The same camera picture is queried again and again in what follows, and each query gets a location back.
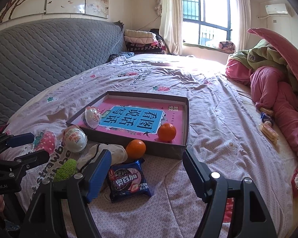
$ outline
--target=window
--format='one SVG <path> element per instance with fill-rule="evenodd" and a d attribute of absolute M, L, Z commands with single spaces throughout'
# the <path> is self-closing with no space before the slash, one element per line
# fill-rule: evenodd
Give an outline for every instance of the window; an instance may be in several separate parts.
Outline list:
<path fill-rule="evenodd" d="M 230 0 L 182 0 L 183 40 L 205 46 L 209 40 L 231 39 Z"/>

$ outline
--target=orange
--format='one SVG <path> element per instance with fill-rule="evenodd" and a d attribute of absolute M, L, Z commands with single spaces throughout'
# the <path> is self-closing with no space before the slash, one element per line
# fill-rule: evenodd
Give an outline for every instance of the orange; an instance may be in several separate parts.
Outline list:
<path fill-rule="evenodd" d="M 177 129 L 171 123 L 164 123 L 158 129 L 158 137 L 162 141 L 171 141 L 177 134 Z"/>
<path fill-rule="evenodd" d="M 142 140 L 132 140 L 126 147 L 128 157 L 138 159 L 146 152 L 146 145 Z"/>

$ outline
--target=power cord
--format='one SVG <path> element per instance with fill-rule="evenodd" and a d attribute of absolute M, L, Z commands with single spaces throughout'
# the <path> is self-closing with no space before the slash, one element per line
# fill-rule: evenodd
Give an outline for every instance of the power cord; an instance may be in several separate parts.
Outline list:
<path fill-rule="evenodd" d="M 155 22 L 156 21 L 156 19 L 157 18 L 159 18 L 160 16 L 158 16 L 158 17 L 156 17 L 153 21 L 151 21 L 151 22 L 149 22 L 146 26 L 144 26 L 144 27 L 142 27 L 142 28 L 140 28 L 140 29 L 138 29 L 137 31 L 139 31 L 139 30 L 141 30 L 141 29 L 143 29 L 143 28 L 145 28 L 145 27 L 147 27 L 147 26 L 149 26 L 151 23 L 153 23 L 153 22 Z"/>

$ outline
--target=kinder surprise egg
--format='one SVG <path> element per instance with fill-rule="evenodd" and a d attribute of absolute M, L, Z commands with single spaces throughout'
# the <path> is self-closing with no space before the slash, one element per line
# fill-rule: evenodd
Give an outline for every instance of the kinder surprise egg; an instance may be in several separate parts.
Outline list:
<path fill-rule="evenodd" d="M 96 107 L 86 107 L 83 114 L 84 123 L 92 129 L 96 129 L 99 125 L 101 114 Z"/>
<path fill-rule="evenodd" d="M 85 148 L 87 136 L 78 126 L 72 125 L 65 129 L 63 143 L 67 150 L 78 153 Z"/>

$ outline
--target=pink blanket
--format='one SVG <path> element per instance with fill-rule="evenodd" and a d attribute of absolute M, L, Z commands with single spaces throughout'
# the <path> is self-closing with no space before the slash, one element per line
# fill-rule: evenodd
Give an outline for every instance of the pink blanket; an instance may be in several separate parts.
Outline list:
<path fill-rule="evenodd" d="M 247 69 L 244 64 L 238 60 L 228 59 L 225 74 L 230 79 L 242 83 L 245 86 L 250 85 L 250 75 L 252 74 L 252 70 Z"/>
<path fill-rule="evenodd" d="M 288 40 L 269 29 L 251 28 L 248 32 L 274 46 L 298 80 L 298 50 Z M 283 80 L 285 76 L 278 69 L 261 67 L 251 76 L 251 95 L 257 108 L 272 108 L 275 111 L 277 125 L 298 156 L 298 97 Z"/>

